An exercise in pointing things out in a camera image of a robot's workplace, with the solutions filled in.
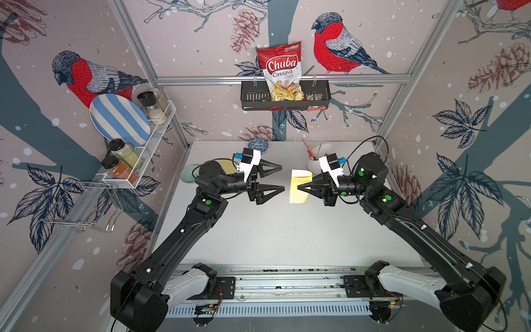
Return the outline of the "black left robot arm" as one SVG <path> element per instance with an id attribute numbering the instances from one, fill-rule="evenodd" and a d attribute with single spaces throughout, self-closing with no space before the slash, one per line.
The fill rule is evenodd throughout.
<path id="1" fill-rule="evenodd" d="M 260 160 L 240 162 L 237 172 L 226 174 L 210 160 L 199 168 L 196 195 L 180 224 L 146 260 L 132 272 L 118 272 L 111 281 L 110 314 L 131 331 L 156 331 L 169 310 L 196 295 L 214 293 L 216 272 L 196 264 L 177 277 L 171 275 L 195 243 L 221 218 L 228 206 L 225 194 L 247 193 L 261 205 L 282 193 L 279 185 L 260 184 L 282 166 Z"/>

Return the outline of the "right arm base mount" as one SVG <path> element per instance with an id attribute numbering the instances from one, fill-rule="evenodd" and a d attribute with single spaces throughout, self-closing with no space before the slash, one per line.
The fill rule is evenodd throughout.
<path id="1" fill-rule="evenodd" d="M 343 289 L 346 291 L 348 298 L 368 297 L 387 297 L 398 299 L 398 296 L 385 289 L 383 283 L 378 279 L 380 271 L 390 264 L 386 261 L 379 260 L 372 264 L 366 271 L 357 275 L 344 275 L 342 277 Z"/>

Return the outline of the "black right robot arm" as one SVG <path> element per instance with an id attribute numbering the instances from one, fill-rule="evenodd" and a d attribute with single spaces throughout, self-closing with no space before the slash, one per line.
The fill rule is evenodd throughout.
<path id="1" fill-rule="evenodd" d="M 298 185 L 298 190 L 329 207 L 339 198 L 355 196 L 365 213 L 405 240 L 438 273 L 429 278 L 380 260 L 365 271 L 368 293 L 413 297 L 438 309 L 460 330 L 478 331 L 501 303 L 506 276 L 498 268 L 482 267 L 418 218 L 399 194 L 385 186 L 388 169 L 375 152 L 362 156 L 349 175 L 335 154 L 322 157 L 319 164 L 321 174 Z"/>

